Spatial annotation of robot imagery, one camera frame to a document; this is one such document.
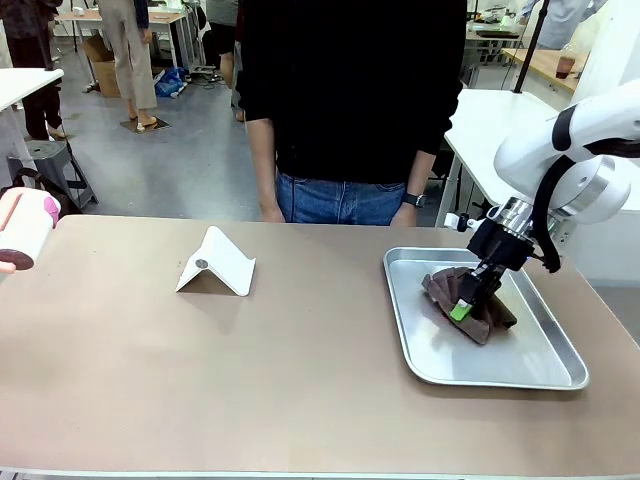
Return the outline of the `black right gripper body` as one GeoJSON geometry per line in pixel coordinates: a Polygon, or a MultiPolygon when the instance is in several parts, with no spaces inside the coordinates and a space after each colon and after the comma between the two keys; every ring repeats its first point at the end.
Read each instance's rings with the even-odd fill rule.
{"type": "Polygon", "coordinates": [[[520,270],[533,255],[533,244],[512,235],[499,223],[484,219],[467,249],[483,263],[512,271],[520,270]]]}

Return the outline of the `person's left hand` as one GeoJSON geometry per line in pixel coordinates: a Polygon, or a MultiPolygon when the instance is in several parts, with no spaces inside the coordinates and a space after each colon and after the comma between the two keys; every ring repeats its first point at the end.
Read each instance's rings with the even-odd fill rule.
{"type": "Polygon", "coordinates": [[[415,227],[417,225],[417,212],[417,207],[402,203],[394,214],[390,225],[392,227],[415,227]]]}

